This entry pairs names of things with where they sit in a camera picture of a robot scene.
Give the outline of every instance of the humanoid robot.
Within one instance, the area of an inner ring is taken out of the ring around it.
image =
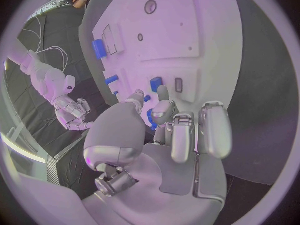
[[[85,122],[85,116],[91,111],[88,102],[82,98],[75,102],[68,97],[75,87],[75,77],[65,76],[61,70],[42,63],[39,55],[28,51],[18,39],[7,57],[30,76],[33,87],[54,106],[57,119],[65,129],[81,131],[92,127],[93,122]]]
[[[218,101],[200,109],[197,152],[194,114],[179,112],[164,85],[158,97],[151,113],[158,124],[154,143],[144,145],[141,90],[94,122],[84,158],[102,174],[95,180],[99,199],[88,198],[87,209],[96,220],[109,217],[109,210],[114,219],[108,224],[213,224],[227,195],[221,159],[232,149],[228,113]]]

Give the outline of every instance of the robotic arm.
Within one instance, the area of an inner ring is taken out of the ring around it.
[[[81,131],[92,127],[93,122],[85,122],[91,111],[88,102],[82,98],[75,102],[68,97],[75,87],[73,76],[65,76],[61,70],[42,63],[38,54],[28,51],[18,39],[7,57],[30,76],[33,87],[54,106],[57,119],[65,129]]]

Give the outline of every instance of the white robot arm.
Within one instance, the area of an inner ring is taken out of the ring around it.
[[[81,131],[92,127],[93,122],[85,122],[91,111],[88,102],[82,98],[75,102],[68,97],[75,87],[73,76],[65,76],[61,70],[42,63],[38,54],[28,51],[18,39],[7,57],[30,76],[33,87],[54,106],[57,119],[65,129]]]

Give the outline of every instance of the round hole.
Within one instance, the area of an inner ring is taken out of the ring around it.
[[[141,42],[144,40],[143,35],[140,33],[139,35],[137,35],[137,39]]]
[[[157,9],[157,3],[154,0],[149,0],[146,2],[145,5],[145,12],[146,14],[153,14]]]

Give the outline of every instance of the light strip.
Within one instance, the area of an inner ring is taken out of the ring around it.
[[[25,150],[23,150],[22,148],[18,147],[16,144],[14,144],[11,140],[9,140],[2,132],[0,133],[1,134],[1,139],[2,141],[7,145],[9,146],[12,150],[16,151],[17,153],[23,155],[24,157],[26,158],[29,158],[29,159],[32,159],[32,160],[35,160],[37,162],[40,162],[40,163],[43,163],[45,164],[46,163],[46,160],[39,157],[39,156],[36,156],[34,154],[31,154],[30,152],[27,152]]]

